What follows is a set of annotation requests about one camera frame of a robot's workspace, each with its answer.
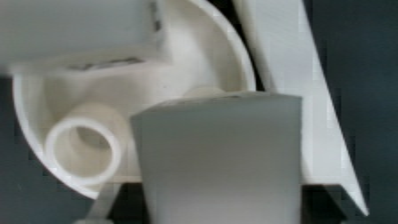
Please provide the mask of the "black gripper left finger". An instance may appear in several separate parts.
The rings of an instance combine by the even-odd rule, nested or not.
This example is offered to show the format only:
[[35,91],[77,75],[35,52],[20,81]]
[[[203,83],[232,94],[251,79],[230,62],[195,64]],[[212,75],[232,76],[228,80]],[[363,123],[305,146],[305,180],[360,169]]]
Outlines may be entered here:
[[72,224],[145,224],[140,183],[104,184],[86,215]]

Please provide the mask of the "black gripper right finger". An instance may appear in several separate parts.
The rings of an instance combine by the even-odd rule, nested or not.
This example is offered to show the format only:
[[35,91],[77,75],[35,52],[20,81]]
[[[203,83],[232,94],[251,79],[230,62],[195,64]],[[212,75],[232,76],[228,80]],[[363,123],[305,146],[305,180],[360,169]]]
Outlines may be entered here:
[[347,220],[347,208],[355,205],[346,190],[337,184],[301,186],[299,224],[342,224]]

